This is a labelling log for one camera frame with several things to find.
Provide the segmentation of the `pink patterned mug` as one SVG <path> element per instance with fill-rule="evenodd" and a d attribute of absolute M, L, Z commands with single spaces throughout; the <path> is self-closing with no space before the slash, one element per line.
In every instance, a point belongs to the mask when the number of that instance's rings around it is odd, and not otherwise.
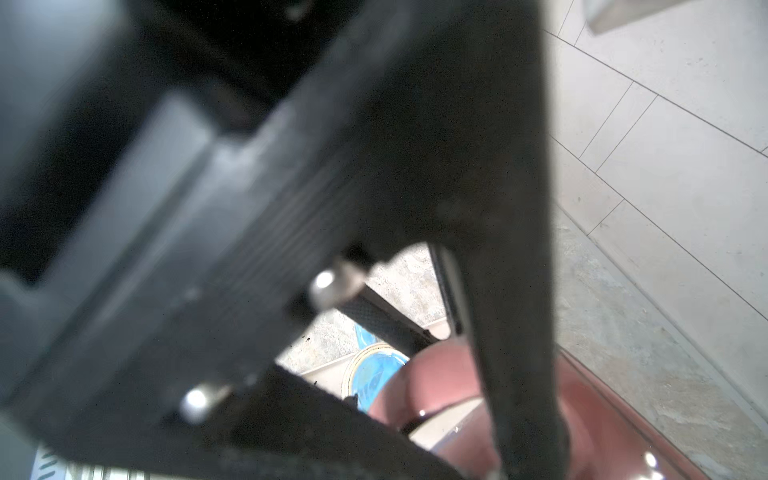
<path fill-rule="evenodd" d="M 556 361 L 558 402 L 566 422 L 570 479 L 703 479 L 705 473 L 642 415 L 567 352 Z M 400 431 L 481 395 L 468 342 L 454 337 L 412 357 L 368 410 Z M 479 404 L 432 449 L 471 479 L 499 470 L 491 419 Z"/>

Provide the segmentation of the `blue patterned mug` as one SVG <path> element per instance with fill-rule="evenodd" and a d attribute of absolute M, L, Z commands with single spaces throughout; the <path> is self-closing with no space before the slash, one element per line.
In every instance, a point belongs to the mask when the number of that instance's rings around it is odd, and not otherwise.
<path fill-rule="evenodd" d="M 362 328 L 355 326 L 358 351 L 347 364 L 341 384 L 344 399 L 354 400 L 358 410 L 368 412 L 389 379 L 409 357 Z"/>

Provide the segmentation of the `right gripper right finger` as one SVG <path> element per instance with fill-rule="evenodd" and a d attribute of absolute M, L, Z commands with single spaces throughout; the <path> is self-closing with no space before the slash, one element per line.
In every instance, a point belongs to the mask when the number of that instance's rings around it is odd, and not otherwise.
<path fill-rule="evenodd" d="M 545 62 L 534 1 L 367 1 L 361 130 L 394 198 L 388 237 L 448 252 L 511 479 L 562 479 L 554 393 Z"/>

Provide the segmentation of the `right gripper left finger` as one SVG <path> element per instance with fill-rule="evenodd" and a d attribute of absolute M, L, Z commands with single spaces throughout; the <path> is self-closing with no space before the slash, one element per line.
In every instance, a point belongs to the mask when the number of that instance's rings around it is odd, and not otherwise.
<path fill-rule="evenodd" d="M 5 1 L 1 415 L 78 463 L 457 479 L 276 358 L 468 262 L 464 1 Z"/>

